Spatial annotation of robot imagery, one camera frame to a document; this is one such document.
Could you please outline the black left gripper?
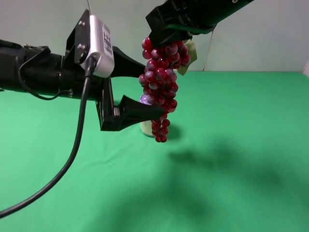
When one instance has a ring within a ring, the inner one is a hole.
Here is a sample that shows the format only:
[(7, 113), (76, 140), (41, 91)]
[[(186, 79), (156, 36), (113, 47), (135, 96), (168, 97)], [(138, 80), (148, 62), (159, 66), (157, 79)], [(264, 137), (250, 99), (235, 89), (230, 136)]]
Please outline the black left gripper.
[(39, 96), (46, 88), (56, 92), (56, 97), (80, 98), (84, 79), (89, 77), (88, 98), (96, 102), (101, 131), (121, 131), (140, 122), (159, 119), (164, 114), (160, 106), (142, 104), (125, 95), (118, 105), (114, 104), (111, 78), (138, 78), (145, 69), (145, 65), (127, 56), (117, 46), (112, 47), (114, 70), (107, 78), (94, 75), (96, 60), (93, 57), (87, 60), (85, 70), (74, 62), (77, 24), (67, 39), (64, 56), (57, 58), (48, 47), (24, 47), (28, 57), (17, 72), (20, 86), (34, 96)]

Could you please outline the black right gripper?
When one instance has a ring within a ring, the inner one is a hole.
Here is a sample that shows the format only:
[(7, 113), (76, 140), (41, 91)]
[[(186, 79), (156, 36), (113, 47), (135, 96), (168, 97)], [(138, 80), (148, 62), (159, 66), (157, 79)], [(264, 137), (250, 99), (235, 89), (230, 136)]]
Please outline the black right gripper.
[(208, 34), (217, 24), (250, 4), (251, 0), (167, 0), (155, 7), (146, 20), (153, 46)]

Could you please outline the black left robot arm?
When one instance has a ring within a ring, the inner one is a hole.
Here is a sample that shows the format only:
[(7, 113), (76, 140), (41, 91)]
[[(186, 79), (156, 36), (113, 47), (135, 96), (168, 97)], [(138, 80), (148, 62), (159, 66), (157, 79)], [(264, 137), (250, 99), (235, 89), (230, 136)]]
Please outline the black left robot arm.
[[(47, 46), (0, 43), (0, 86), (28, 92), (47, 101), (67, 97), (95, 101), (100, 129), (121, 131), (131, 125), (160, 118), (161, 107), (123, 96), (114, 104), (113, 77), (139, 77), (144, 65), (131, 59), (111, 42), (109, 28), (85, 10), (66, 42), (65, 55)], [(89, 92), (83, 94), (84, 80)]]

